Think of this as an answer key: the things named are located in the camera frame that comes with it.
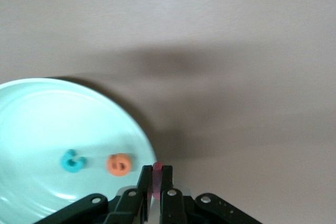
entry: pink object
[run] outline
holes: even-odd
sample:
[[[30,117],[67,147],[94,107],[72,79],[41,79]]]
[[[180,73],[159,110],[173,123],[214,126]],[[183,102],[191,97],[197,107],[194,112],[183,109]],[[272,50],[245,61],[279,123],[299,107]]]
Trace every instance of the pink object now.
[[[153,164],[152,179],[154,199],[160,199],[161,197],[162,166],[163,164],[161,162],[155,162]]]

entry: light blue plate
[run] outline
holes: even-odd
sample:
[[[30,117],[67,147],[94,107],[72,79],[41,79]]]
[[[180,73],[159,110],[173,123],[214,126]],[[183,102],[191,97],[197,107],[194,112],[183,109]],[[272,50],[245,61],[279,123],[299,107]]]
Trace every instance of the light blue plate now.
[[[86,158],[77,173],[60,159],[74,149]],[[114,177],[110,154],[127,153],[132,172]],[[24,79],[0,85],[0,223],[33,223],[91,193],[110,200],[136,185],[156,161],[137,123],[117,104],[72,82]]]

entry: plate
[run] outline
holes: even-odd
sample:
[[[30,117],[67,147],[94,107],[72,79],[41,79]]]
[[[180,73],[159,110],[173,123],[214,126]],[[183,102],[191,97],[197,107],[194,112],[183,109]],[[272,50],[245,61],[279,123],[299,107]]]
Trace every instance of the plate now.
[[[78,172],[60,164],[68,150],[86,160]],[[116,153],[132,159],[125,176],[106,169]],[[155,161],[135,120],[89,88],[47,78],[0,85],[0,223],[34,223],[92,193],[111,200]]]

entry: white table surface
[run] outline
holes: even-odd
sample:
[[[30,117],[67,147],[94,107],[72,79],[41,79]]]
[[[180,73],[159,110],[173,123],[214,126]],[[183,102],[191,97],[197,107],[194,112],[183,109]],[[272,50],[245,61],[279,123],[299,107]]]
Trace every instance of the white table surface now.
[[[0,83],[85,81],[139,121],[193,196],[213,192],[263,223],[335,223],[336,0],[0,8]]]

